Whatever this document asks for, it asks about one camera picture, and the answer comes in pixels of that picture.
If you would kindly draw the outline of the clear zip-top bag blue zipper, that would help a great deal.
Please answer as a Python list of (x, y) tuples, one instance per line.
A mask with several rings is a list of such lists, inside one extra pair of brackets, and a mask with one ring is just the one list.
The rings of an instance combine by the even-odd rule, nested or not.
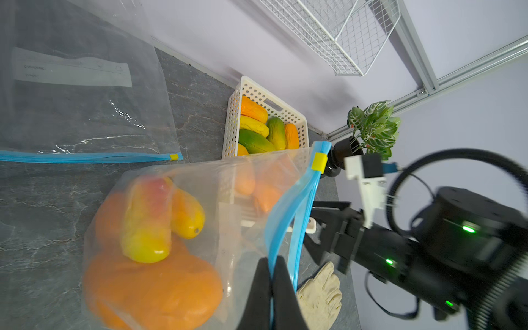
[[(280, 198), (279, 203), (273, 207), (272, 219), (260, 232), (254, 229), (246, 232), (230, 231), (220, 224), (219, 192), (222, 160), (149, 166), (132, 170), (126, 172), (111, 190), (110, 194), (121, 192), (125, 196), (129, 185), (139, 177), (169, 177), (177, 188), (189, 192), (202, 205), (206, 216), (204, 229), (194, 239), (180, 239), (190, 254), (208, 262), (220, 275), (223, 297), (212, 317), (196, 329), (233, 329), (237, 326), (245, 309), (257, 263), (261, 258), (267, 258), (270, 263), (275, 263), (277, 257), (282, 256), (286, 261), (292, 284), (298, 283), (303, 240), (309, 232), (309, 214), (331, 145), (328, 142), (315, 142), (309, 148), (310, 167), (306, 169), (301, 180), (294, 184), (287, 191), (286, 196)], [(119, 222), (119, 247), (124, 213)], [(100, 252), (100, 249), (93, 219), (85, 234), (83, 275), (88, 263)], [(89, 320), (96, 327), (110, 329), (103, 326), (97, 316), (88, 309), (84, 294), (82, 297), (83, 309)]]

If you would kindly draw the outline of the yellow green mango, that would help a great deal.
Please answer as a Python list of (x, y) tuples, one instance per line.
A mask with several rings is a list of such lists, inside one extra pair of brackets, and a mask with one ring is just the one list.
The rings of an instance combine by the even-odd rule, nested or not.
[(276, 150), (286, 149), (285, 124), (282, 119), (273, 117), (268, 120), (269, 136), (268, 140), (274, 145)]

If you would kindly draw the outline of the beige work glove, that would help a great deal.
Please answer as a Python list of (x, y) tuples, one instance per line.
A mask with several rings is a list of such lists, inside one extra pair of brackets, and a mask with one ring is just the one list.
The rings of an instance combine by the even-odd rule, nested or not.
[(340, 279), (328, 261), (312, 279), (308, 279), (296, 296), (302, 316), (310, 330), (328, 330), (342, 308)]

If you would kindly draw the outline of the black glossy plant pot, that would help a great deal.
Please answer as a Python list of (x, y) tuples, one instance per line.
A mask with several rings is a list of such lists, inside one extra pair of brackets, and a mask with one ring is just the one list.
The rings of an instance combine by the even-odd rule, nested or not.
[(327, 163), (323, 175), (337, 177), (345, 169), (345, 158), (363, 155), (363, 148), (354, 136), (337, 142), (327, 154)]

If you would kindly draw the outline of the large orange mango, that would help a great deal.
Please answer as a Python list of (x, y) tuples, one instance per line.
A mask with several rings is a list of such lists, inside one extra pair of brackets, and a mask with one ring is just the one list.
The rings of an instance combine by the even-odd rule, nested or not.
[(221, 277), (208, 262), (173, 237), (164, 260), (143, 264), (122, 255), (118, 246), (122, 192), (109, 194), (94, 218), (100, 252), (83, 275), (88, 309), (110, 329), (196, 329), (218, 308)]

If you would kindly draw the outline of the spare clear zip-top bag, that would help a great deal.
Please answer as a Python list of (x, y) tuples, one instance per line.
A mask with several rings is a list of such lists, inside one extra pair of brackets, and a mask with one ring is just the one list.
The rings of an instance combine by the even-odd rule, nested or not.
[(141, 1), (1, 2), (1, 160), (182, 158)]

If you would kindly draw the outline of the orange mango right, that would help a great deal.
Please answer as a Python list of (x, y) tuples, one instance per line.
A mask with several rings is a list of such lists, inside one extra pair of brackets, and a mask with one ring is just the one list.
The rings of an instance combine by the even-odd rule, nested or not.
[(286, 149), (300, 148), (298, 130), (295, 125), (287, 123), (285, 125)]

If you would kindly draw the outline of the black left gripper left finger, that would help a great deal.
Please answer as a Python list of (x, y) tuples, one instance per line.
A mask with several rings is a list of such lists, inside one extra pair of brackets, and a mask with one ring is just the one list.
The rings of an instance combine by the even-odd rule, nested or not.
[(272, 281), (267, 258), (257, 264), (246, 307), (237, 330), (269, 330), (272, 298)]

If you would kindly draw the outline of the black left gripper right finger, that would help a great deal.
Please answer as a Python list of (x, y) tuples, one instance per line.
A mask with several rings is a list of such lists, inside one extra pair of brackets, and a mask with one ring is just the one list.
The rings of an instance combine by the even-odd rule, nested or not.
[(272, 294), (272, 329), (308, 330), (290, 280), (286, 261), (282, 256), (276, 259), (272, 277)]

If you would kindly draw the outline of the red yellow mango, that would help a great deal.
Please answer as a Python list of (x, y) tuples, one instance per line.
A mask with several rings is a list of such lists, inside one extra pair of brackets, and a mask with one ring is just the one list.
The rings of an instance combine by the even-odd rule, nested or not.
[(129, 185), (120, 232), (125, 257), (151, 264), (169, 256), (172, 194), (173, 183), (167, 177), (143, 176)]

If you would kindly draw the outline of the small yellow mango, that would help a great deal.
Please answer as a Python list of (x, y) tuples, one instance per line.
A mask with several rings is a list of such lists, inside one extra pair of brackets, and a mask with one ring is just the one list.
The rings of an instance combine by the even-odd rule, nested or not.
[(239, 129), (245, 129), (258, 133), (264, 138), (269, 136), (269, 128), (266, 124), (246, 115), (240, 117)]

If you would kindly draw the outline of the white perforated plastic basket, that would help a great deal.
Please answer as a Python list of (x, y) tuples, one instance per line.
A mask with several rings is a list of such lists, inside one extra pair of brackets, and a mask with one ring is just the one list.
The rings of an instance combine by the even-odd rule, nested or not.
[(229, 97), (225, 122), (219, 222), (230, 231), (260, 232), (310, 167), (307, 121), (245, 76)]

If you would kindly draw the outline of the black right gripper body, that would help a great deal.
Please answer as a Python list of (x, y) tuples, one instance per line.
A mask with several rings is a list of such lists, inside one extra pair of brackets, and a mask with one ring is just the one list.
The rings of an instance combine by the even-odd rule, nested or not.
[(413, 242), (378, 224), (364, 227), (362, 212), (349, 202), (316, 201), (310, 217), (322, 226), (319, 243), (306, 236), (303, 245), (313, 261), (321, 265), (328, 252), (339, 257), (343, 274), (355, 262), (374, 275), (396, 285), (407, 282), (411, 268)]

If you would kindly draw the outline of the orange mango top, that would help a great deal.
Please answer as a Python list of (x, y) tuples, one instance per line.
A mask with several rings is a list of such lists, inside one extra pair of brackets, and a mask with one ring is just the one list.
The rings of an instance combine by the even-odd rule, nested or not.
[(263, 124), (268, 121), (268, 112), (247, 96), (242, 96), (241, 99), (241, 115), (253, 118)]

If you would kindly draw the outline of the green artificial plant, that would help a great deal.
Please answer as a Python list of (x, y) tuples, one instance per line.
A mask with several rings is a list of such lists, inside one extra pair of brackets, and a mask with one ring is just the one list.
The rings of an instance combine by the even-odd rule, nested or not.
[(399, 134), (401, 119), (393, 116), (394, 107), (389, 100), (370, 104), (367, 108), (353, 107), (347, 115), (347, 125), (353, 129), (351, 152), (377, 153), (383, 161), (392, 157)]

